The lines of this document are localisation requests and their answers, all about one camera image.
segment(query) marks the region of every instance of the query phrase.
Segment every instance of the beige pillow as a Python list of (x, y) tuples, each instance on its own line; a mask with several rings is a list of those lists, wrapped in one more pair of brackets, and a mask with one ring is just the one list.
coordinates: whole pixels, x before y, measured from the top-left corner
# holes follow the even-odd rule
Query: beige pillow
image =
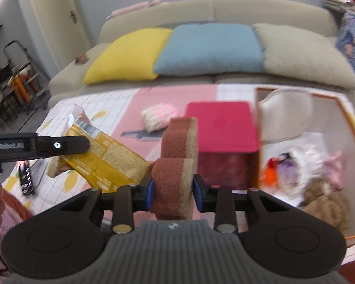
[(326, 37), (292, 26), (253, 27), (264, 47), (267, 72), (355, 90), (354, 69)]
[(313, 99), (300, 89), (277, 89), (259, 103), (262, 141), (281, 142), (303, 134), (311, 124)]

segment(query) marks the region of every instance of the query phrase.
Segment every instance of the brown plush toy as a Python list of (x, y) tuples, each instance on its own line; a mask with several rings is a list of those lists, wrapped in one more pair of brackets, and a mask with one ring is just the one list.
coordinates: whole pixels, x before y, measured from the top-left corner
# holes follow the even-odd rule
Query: brown plush toy
[(305, 189), (303, 211), (329, 223), (343, 234), (348, 229), (349, 204), (340, 191), (332, 192), (326, 176), (314, 177)]

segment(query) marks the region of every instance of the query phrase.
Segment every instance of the chair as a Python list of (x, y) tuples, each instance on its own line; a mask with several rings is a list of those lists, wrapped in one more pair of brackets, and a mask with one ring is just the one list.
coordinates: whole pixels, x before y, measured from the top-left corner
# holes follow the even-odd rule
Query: chair
[(7, 64), (2, 70), (0, 70), (0, 92), (3, 95), (3, 100), (0, 103), (0, 111), (2, 116), (6, 115), (8, 118), (12, 116), (17, 117), (17, 101), (13, 89), (7, 87), (9, 79), (12, 77), (10, 71), (10, 65)]

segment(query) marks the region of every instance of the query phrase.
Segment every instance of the table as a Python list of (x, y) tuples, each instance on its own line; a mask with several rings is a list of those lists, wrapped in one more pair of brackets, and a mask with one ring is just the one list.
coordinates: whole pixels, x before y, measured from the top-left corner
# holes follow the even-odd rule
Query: table
[[(156, 160), (160, 156), (160, 141), (141, 141), (136, 138), (122, 137), (124, 131), (142, 129), (140, 112), (145, 107), (169, 102), (174, 104), (181, 115), (184, 114), (186, 105), (192, 101), (248, 101), (253, 116), (256, 118), (257, 88), (275, 89), (278, 85), (260, 84), (207, 84), (167, 87), (145, 87), (140, 89), (126, 89), (112, 92), (83, 95), (60, 101), (52, 108), (45, 121), (37, 130), (39, 135), (59, 136), (68, 116), (75, 104), (84, 108), (86, 115), (93, 126), (107, 133), (112, 138), (120, 141), (146, 160)], [(351, 102), (344, 94), (312, 89), (304, 89), (311, 93), (321, 94), (324, 97), (337, 98), (346, 110), (346, 114), (354, 120), (355, 111)], [(3, 183), (4, 188), (14, 195), (32, 213), (38, 214), (55, 206), (72, 196), (86, 190), (89, 185), (74, 171), (64, 172), (55, 179), (46, 176), (49, 159), (42, 160), (40, 167), (41, 177), (34, 181), (36, 196), (24, 197), (14, 169), (11, 176)], [(150, 214), (136, 216), (135, 221), (151, 218)], [(212, 215), (194, 213), (194, 219), (206, 218), (209, 222), (214, 220)], [(347, 250), (345, 263), (355, 260), (355, 246)]]

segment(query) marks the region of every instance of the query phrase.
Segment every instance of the yellow pillow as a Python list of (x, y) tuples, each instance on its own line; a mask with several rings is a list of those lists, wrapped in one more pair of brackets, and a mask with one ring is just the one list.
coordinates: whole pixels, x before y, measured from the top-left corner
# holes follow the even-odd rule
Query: yellow pillow
[(88, 69), (84, 84), (111, 80), (155, 80), (152, 71), (172, 29), (147, 28), (115, 40)]

